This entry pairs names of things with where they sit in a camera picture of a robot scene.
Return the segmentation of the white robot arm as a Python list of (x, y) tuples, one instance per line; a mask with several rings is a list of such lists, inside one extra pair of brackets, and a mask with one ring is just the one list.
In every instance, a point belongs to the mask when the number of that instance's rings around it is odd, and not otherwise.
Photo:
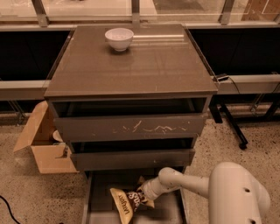
[(150, 200), (178, 189), (208, 199), (209, 224), (263, 224), (262, 218), (270, 210), (266, 188), (247, 169), (233, 162), (217, 164), (207, 178), (165, 167), (155, 178), (144, 181), (142, 189)]

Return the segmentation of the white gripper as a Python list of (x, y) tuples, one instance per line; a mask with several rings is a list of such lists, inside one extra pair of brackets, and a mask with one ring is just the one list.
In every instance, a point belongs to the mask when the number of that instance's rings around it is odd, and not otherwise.
[(143, 194), (148, 198), (142, 201), (142, 204), (147, 207), (155, 207), (153, 200), (157, 199), (163, 194), (163, 186), (161, 185), (159, 178), (153, 178), (145, 181), (143, 176), (139, 177), (137, 181), (136, 189), (142, 188)]

